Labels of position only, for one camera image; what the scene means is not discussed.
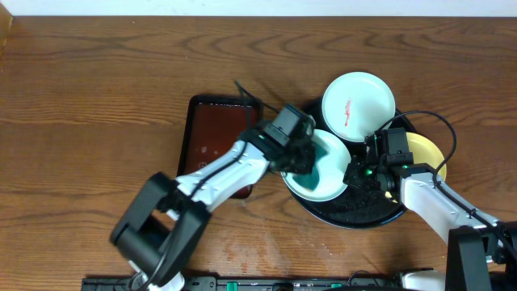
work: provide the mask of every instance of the wooden surface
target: wooden surface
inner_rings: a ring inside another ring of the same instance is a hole
[[[6,45],[7,33],[11,28],[12,19],[11,13],[0,3],[0,57],[3,54],[3,47]]]
[[[383,78],[402,111],[458,135],[448,182],[517,218],[517,19],[17,18],[0,61],[0,289],[80,288],[126,275],[112,227],[156,171],[173,175],[188,100],[239,78],[280,108],[340,74]],[[443,152],[450,133],[411,120]],[[444,270],[413,213],[373,230],[319,221],[268,175],[214,213],[189,268],[222,276]]]

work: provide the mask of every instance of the white background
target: white background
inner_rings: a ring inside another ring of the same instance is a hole
[[[517,0],[0,0],[20,15],[517,16]]]

